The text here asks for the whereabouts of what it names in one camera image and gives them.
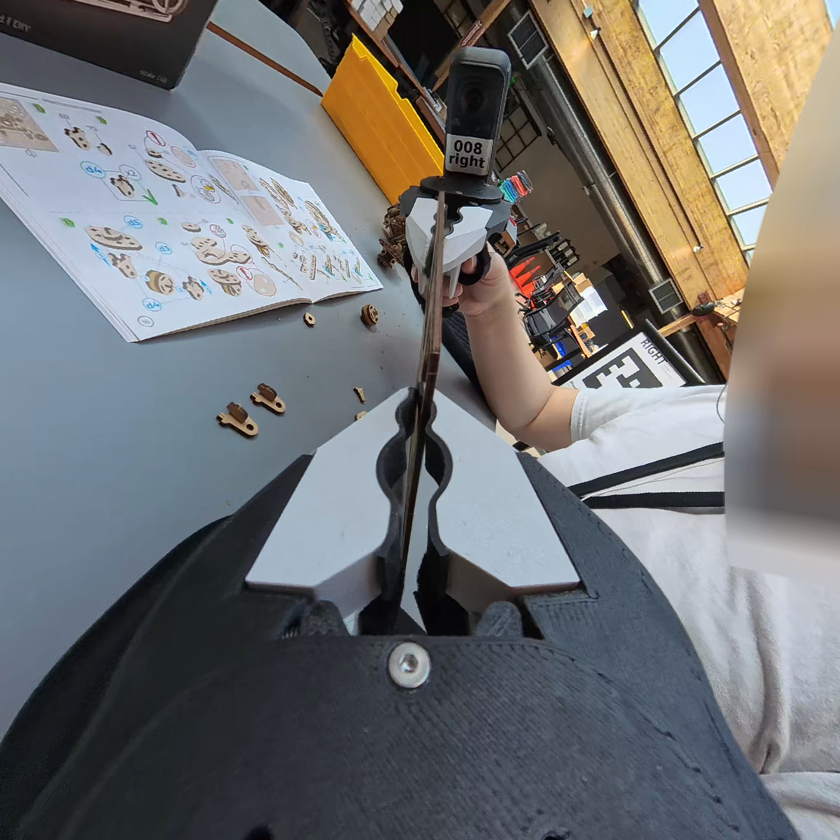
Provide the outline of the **black model kit box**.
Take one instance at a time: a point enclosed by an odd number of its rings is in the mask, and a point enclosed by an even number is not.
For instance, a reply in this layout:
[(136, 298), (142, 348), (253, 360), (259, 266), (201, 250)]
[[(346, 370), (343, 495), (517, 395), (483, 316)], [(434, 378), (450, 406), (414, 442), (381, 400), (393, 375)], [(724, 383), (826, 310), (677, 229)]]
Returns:
[(181, 81), (216, 1), (2, 1), (5, 35), (158, 88)]

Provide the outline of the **plywood parts sheet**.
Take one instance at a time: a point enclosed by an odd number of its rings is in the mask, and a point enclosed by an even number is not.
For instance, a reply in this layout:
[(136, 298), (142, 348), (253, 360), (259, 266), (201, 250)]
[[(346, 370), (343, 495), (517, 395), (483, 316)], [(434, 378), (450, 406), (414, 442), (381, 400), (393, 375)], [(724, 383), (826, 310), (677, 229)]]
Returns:
[(426, 267), (431, 269), (427, 281), (423, 336), (416, 373), (413, 397), (413, 430), (408, 447), (406, 461), (405, 493), (402, 503), (402, 546), (401, 580), (405, 580), (408, 556), (410, 553), (413, 520), (417, 503), (417, 492), (422, 469), (427, 424), (434, 404), (434, 394), (438, 378), (440, 348), (442, 343), (443, 307), (441, 253), (444, 233), (444, 213), (446, 207), (445, 192), (441, 191), (437, 199), (437, 227), (434, 245), (427, 258)]

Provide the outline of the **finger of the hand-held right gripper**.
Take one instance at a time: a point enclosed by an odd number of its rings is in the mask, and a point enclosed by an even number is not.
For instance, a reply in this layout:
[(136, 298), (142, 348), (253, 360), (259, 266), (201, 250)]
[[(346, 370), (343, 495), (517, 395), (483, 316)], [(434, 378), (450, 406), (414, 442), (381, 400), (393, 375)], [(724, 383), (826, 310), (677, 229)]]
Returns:
[(484, 248), (487, 241), (489, 207), (460, 207), (444, 210), (444, 240), (441, 253), (442, 294), (455, 297), (462, 265)]
[(425, 297), (431, 269), (427, 258), (434, 245), (437, 227), (438, 200), (430, 196), (405, 196), (405, 236), (408, 253), (416, 275), (417, 290)]

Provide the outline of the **partly built wooden model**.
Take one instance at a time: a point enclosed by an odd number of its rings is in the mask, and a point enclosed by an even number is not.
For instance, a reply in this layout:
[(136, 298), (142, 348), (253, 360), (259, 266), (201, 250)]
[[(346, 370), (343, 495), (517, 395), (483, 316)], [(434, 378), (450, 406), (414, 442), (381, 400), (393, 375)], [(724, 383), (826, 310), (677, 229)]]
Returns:
[(381, 251), (377, 262), (384, 269), (405, 266), (408, 247), (406, 243), (406, 220), (399, 203), (390, 205), (383, 218), (384, 236), (380, 238)]

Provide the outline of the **open instruction booklet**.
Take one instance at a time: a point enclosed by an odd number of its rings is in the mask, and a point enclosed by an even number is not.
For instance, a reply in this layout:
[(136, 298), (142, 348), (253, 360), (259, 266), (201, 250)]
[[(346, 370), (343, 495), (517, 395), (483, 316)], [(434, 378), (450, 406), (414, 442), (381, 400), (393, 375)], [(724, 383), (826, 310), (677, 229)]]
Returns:
[(382, 289), (306, 182), (2, 84), (2, 199), (130, 343)]

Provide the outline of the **yellow plastic bin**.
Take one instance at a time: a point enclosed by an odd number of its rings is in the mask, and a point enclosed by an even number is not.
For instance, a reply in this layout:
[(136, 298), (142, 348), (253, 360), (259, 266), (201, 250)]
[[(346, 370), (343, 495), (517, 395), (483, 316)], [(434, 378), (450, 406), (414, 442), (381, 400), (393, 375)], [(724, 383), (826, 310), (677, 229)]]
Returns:
[(429, 176), (444, 155), (397, 82), (357, 38), (344, 51), (321, 105), (390, 203)]

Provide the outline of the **metal ventilation duct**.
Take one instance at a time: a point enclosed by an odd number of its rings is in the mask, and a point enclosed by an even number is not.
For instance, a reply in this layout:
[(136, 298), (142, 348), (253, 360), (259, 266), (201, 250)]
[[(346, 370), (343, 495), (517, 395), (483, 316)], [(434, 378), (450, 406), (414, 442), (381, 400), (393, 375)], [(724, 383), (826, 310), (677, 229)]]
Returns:
[(623, 256), (649, 287), (671, 279), (666, 263), (558, 59), (555, 56), (538, 59), (527, 70), (527, 77), (547, 127), (581, 178), (595, 210)]

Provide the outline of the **person's right hand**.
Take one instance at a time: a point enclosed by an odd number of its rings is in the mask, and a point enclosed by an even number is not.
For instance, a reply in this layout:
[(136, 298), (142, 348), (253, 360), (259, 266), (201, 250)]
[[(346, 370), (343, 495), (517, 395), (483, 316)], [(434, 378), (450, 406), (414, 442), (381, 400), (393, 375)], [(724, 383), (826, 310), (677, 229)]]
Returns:
[(447, 296), (444, 281), (441, 299), (444, 310), (458, 312), (469, 321), (489, 316), (504, 307), (517, 311), (513, 284), (504, 259), (492, 247), (469, 258), (460, 267), (454, 294)]

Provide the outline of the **person's white shirt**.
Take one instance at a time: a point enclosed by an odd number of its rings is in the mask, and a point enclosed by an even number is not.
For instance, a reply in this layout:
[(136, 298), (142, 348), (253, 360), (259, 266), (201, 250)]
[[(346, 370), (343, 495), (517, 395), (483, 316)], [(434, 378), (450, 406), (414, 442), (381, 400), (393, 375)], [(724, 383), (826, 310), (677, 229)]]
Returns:
[[(722, 442), (721, 386), (580, 392), (567, 487)], [(599, 511), (693, 643), (732, 735), (800, 838), (839, 836), (838, 588), (732, 566), (721, 513)]]

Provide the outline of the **framed marker code sign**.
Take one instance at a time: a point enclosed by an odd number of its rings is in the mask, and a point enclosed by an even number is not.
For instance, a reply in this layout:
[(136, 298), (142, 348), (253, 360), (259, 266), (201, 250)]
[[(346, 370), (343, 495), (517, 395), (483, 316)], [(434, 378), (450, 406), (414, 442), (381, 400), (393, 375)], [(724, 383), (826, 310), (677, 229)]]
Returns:
[(705, 385), (655, 325), (646, 320), (557, 379), (578, 391)]

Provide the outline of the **stack of small white boxes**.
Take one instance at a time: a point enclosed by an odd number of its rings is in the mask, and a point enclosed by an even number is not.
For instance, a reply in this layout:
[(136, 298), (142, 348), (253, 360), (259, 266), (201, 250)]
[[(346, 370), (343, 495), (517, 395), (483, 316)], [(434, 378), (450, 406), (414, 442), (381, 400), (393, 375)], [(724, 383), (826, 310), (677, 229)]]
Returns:
[(384, 37), (403, 11), (402, 1), (350, 1), (350, 7), (360, 16), (376, 37)]

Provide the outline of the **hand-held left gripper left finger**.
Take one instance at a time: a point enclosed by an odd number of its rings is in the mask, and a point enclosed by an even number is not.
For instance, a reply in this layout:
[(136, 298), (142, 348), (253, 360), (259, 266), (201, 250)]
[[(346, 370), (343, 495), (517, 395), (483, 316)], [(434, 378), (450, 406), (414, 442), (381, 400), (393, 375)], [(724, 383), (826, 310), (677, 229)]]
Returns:
[(402, 555), (413, 390), (395, 392), (327, 443), (305, 468), (245, 576), (258, 592), (331, 602), (351, 635), (382, 593), (382, 565)]

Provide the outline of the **person's right forearm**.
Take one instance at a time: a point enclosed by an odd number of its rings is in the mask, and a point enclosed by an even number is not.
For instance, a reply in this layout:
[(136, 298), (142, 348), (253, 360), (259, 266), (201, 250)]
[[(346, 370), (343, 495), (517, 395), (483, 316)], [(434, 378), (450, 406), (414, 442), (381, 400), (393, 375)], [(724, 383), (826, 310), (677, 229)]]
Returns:
[(571, 446), (578, 392), (551, 382), (530, 348), (516, 304), (470, 304), (465, 321), (479, 383), (499, 424), (546, 452)]

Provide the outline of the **grey desk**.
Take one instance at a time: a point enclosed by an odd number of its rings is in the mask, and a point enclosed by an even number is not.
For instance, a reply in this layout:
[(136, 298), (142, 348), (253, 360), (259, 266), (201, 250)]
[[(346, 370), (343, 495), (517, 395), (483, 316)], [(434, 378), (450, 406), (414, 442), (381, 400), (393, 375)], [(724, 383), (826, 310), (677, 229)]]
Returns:
[[(202, 149), (310, 183), (375, 268), (388, 202), (320, 98), (206, 31), (164, 91), (2, 39), (2, 81), (152, 117)], [(52, 666), (149, 568), (413, 378), (422, 317), (382, 290), (126, 343), (2, 203), (2, 674), (5, 733)], [(361, 320), (371, 303), (372, 329)], [(279, 416), (249, 396), (259, 383)], [(221, 427), (241, 404), (259, 433)]]

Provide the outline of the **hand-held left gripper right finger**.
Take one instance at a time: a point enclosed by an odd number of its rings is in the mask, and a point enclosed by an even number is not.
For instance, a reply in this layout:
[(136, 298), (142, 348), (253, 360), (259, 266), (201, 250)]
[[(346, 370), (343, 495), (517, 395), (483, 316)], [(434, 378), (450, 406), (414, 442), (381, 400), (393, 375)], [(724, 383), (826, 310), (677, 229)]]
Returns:
[(581, 578), (521, 455), (439, 393), (427, 428), (429, 548), (440, 558), (443, 595), (477, 619), (494, 602), (556, 595)]

